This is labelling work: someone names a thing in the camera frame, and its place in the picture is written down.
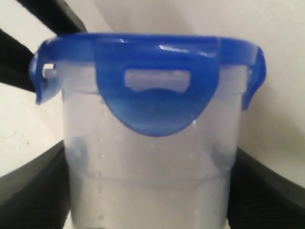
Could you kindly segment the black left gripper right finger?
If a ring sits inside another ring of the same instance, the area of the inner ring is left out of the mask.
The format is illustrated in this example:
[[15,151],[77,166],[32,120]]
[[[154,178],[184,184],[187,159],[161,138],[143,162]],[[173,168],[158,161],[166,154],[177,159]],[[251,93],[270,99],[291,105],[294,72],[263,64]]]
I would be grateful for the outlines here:
[[238,149],[228,224],[232,229],[303,229],[305,189]]

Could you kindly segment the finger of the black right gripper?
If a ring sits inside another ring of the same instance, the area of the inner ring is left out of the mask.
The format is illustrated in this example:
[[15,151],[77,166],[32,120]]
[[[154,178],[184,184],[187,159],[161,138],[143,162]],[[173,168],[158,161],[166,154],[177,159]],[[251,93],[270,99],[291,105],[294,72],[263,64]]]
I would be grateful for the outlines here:
[[0,82],[35,92],[29,76],[33,53],[19,41],[0,31]]
[[20,0],[18,3],[56,35],[87,31],[84,23],[63,0]]

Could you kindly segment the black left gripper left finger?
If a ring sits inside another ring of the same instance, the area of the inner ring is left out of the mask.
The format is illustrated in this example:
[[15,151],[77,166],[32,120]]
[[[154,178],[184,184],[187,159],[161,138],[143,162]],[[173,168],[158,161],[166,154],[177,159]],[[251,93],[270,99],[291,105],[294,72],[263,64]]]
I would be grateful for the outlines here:
[[62,229],[69,211],[69,175],[62,144],[0,178],[2,229]]

